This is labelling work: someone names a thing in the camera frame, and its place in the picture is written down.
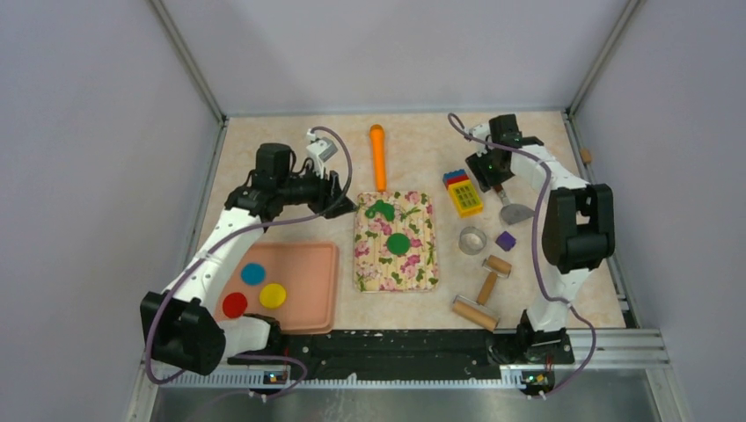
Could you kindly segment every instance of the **rolling pin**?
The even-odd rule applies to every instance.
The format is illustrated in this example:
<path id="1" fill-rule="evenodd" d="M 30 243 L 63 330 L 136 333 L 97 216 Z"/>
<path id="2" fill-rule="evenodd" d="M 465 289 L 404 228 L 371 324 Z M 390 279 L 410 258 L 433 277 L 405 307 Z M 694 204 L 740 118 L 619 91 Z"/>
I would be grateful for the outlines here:
<path id="1" fill-rule="evenodd" d="M 451 310 L 461 317 L 472 321 L 476 325 L 484 327 L 485 330 L 494 331 L 494 329 L 497 328 L 497 318 L 483 312 L 481 310 L 483 308 L 484 307 L 481 305 L 466 299 L 462 295 L 457 295 L 453 300 L 453 307 Z"/>
<path id="2" fill-rule="evenodd" d="M 370 147 L 373 149 L 373 169 L 376 172 L 376 190 L 379 192 L 386 191 L 386 155 L 384 150 L 384 140 L 386 133 L 381 125 L 370 127 Z"/>
<path id="3" fill-rule="evenodd" d="M 497 275 L 506 278 L 513 270 L 513 266 L 508 261 L 497 258 L 494 255 L 490 255 L 488 258 L 485 258 L 484 262 L 482 262 L 482 266 L 490 271 L 496 272 Z"/>
<path id="4" fill-rule="evenodd" d="M 477 296 L 478 304 L 484 305 L 485 303 L 487 303 L 487 300 L 489 300 L 489 295 L 492 293 L 492 289 L 494 288 L 494 283 L 496 281 L 497 274 L 490 272 L 485 279 L 485 283 L 482 285 L 482 289 L 479 291 L 479 296 Z"/>

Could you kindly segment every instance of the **orange tray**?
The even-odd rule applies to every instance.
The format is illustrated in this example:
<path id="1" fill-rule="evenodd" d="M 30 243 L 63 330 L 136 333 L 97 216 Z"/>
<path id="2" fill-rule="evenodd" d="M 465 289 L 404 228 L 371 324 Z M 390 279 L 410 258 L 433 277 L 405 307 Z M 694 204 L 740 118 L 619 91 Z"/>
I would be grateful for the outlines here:
<path id="1" fill-rule="evenodd" d="M 288 334 L 325 334 L 332 330 L 337 299 L 339 248 L 332 242 L 255 244 L 241 259 L 217 301 L 216 321 L 229 319 L 223 313 L 223 299 L 231 293 L 246 297 L 247 314 L 260 314 L 280 322 Z M 264 267 L 261 284 L 249 286 L 241 271 L 250 263 Z M 288 297 L 278 309 L 267 309 L 259 302 L 261 289 L 277 283 Z"/>

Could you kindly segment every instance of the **white wall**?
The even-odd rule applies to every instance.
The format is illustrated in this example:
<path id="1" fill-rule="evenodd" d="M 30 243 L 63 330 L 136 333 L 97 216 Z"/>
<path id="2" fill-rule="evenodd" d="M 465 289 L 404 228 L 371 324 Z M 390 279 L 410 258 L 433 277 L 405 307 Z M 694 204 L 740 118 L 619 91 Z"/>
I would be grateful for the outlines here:
<path id="1" fill-rule="evenodd" d="M 625 0 L 165 0 L 228 114 L 562 108 Z"/>
<path id="2" fill-rule="evenodd" d="M 745 22 L 741 0 L 647 2 L 579 117 L 696 420 L 743 419 Z"/>
<path id="3" fill-rule="evenodd" d="M 0 3 L 0 420 L 121 420 L 216 124 L 143 0 Z"/>

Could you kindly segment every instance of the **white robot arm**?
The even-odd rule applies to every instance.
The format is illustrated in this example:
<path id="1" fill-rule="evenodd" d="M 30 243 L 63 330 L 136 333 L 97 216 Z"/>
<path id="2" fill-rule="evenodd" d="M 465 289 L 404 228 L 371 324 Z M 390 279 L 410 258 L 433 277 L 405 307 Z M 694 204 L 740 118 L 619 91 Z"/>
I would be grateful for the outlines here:
<path id="1" fill-rule="evenodd" d="M 326 172 L 325 162 L 337 152 L 336 145 L 311 131 L 306 138 L 308 159 L 299 172 L 294 172 L 296 156 L 289 146 L 262 144 L 256 168 L 246 183 L 229 195 L 214 230 L 187 269 L 162 293 L 145 295 L 140 314 L 147 344 L 166 294 L 185 280 L 165 304 L 157 323 L 152 359 L 207 375 L 224 358 L 264 349 L 273 329 L 279 330 L 271 318 L 243 315 L 218 323 L 212 312 L 241 258 L 266 230 L 247 227 L 271 222 L 286 205 L 307 204 L 327 219 L 355 210 L 355 204 L 344 197 L 337 173 Z M 196 269 L 187 274 L 195 265 Z"/>
<path id="2" fill-rule="evenodd" d="M 574 301 L 591 271 L 614 252 L 611 189 L 578 178 L 563 167 L 539 139 L 523 137 L 514 114 L 498 116 L 466 133 L 477 140 L 529 155 L 478 143 L 477 152 L 466 162 L 482 191 L 517 176 L 539 192 L 546 181 L 544 165 L 550 169 L 542 232 L 545 259 L 540 266 L 546 296 L 552 300 L 537 295 L 524 311 L 522 326 L 528 332 L 525 336 L 528 343 L 533 344 L 525 345 L 527 348 L 558 344 L 559 338 L 565 334 L 568 305 Z M 578 213 L 587 216 L 588 223 L 578 224 Z"/>

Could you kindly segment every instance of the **green blob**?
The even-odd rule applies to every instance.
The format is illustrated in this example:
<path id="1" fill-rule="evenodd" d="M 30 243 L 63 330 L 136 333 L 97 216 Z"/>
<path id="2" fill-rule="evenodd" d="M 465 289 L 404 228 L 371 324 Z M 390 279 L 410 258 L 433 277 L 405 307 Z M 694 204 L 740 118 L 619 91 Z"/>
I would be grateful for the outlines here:
<path id="1" fill-rule="evenodd" d="M 386 248 L 394 255 L 404 255 L 409 251 L 409 237 L 401 233 L 394 233 L 386 241 Z"/>
<path id="2" fill-rule="evenodd" d="M 368 218 L 373 218 L 376 216 L 376 214 L 381 214 L 387 222 L 393 222 L 394 206 L 392 204 L 385 203 L 383 200 L 377 200 L 372 207 L 369 207 L 365 210 L 365 216 Z"/>

